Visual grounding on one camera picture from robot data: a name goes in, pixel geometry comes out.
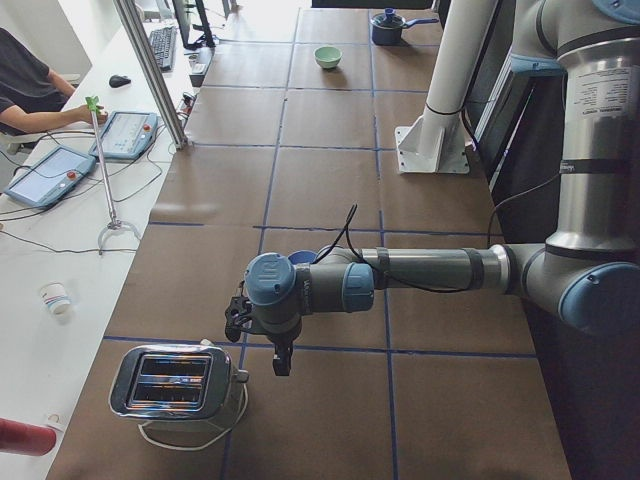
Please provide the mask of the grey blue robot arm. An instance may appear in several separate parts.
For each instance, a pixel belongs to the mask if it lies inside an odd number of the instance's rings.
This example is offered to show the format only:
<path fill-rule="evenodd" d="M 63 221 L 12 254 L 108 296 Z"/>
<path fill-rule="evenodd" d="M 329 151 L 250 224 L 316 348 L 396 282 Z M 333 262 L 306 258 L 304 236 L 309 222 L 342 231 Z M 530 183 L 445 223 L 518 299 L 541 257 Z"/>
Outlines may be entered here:
<path fill-rule="evenodd" d="M 357 312 L 374 294 L 494 289 L 536 303 L 592 335 L 639 320 L 639 268 L 626 204 L 639 134 L 639 5 L 635 1 L 520 1 L 511 66 L 567 77 L 556 231 L 541 244 L 476 249 L 357 249 L 315 258 L 265 253 L 247 266 L 226 310 L 225 333 L 263 335 L 274 372 L 291 369 L 302 318 Z"/>

